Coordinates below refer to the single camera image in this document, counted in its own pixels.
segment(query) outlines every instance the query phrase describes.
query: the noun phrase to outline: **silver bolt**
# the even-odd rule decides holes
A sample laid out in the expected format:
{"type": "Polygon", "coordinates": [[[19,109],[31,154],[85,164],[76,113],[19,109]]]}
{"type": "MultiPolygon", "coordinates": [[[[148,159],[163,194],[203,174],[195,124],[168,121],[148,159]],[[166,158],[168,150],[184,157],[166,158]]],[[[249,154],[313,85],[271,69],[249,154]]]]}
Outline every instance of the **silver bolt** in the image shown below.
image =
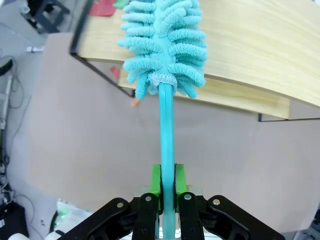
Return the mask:
{"type": "Polygon", "coordinates": [[[124,204],[122,202],[119,202],[116,206],[120,209],[124,206],[124,204]]]}
{"type": "Polygon", "coordinates": [[[213,205],[219,205],[220,204],[220,201],[219,199],[215,199],[212,201],[213,205]]]}
{"type": "Polygon", "coordinates": [[[191,195],[190,194],[186,194],[186,195],[184,195],[184,199],[185,200],[190,200],[192,197],[191,197],[191,195]]]}

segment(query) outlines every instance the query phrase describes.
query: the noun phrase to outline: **wooden board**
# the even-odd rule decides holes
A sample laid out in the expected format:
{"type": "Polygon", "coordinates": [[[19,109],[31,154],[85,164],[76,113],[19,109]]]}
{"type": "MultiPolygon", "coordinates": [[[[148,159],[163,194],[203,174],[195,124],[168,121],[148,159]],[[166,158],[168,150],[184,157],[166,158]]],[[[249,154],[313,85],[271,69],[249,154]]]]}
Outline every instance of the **wooden board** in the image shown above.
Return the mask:
{"type": "MultiPolygon", "coordinates": [[[[136,89],[136,83],[129,83],[127,76],[128,72],[121,68],[118,85],[123,88],[136,89]]],[[[205,80],[205,86],[197,89],[196,100],[284,119],[289,117],[290,101],[287,98],[234,83],[209,78],[205,80]]],[[[189,98],[179,92],[176,96],[189,98]]]]}
{"type": "MultiPolygon", "coordinates": [[[[205,76],[320,106],[320,7],[307,0],[202,0],[205,76]]],[[[79,54],[123,63],[121,10],[91,17],[79,54]]]]}

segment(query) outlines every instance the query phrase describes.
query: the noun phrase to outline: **gray floor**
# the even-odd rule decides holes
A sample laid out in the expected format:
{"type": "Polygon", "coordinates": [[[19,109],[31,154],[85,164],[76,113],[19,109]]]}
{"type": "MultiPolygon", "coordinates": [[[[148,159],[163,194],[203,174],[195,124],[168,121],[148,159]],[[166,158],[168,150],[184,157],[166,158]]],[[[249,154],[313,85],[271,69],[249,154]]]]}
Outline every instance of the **gray floor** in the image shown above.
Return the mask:
{"type": "MultiPolygon", "coordinates": [[[[71,31],[75,28],[77,19],[82,11],[85,0],[62,0],[66,7],[73,9],[75,2],[78,2],[73,15],[73,22],[70,27],[71,31]]],[[[23,194],[30,198],[35,206],[35,212],[31,204],[23,197],[18,198],[18,201],[26,209],[26,218],[29,222],[34,214],[34,219],[31,225],[41,234],[42,238],[46,236],[49,230],[52,215],[56,210],[57,198],[47,195],[32,185],[29,185],[24,180],[24,169],[21,162],[26,159],[28,150],[26,149],[24,139],[24,122],[20,130],[17,131],[20,121],[24,115],[24,111],[28,106],[29,99],[32,97],[34,81],[37,77],[37,72],[41,66],[42,53],[26,53],[27,46],[41,46],[46,42],[47,35],[39,35],[29,26],[29,24],[21,17],[18,9],[18,3],[12,2],[0,8],[0,56],[13,55],[17,59],[18,75],[23,84],[25,95],[22,107],[19,109],[11,109],[8,118],[8,148],[11,147],[11,160],[8,168],[9,180],[16,194],[23,194]]],[[[62,24],[60,30],[66,32],[71,22],[69,16],[62,24]]],[[[12,104],[15,105],[20,101],[22,93],[19,90],[11,96],[12,104]]],[[[41,237],[29,226],[31,240],[40,240],[41,237]]],[[[291,240],[294,233],[285,234],[287,240],[291,240]]]]}

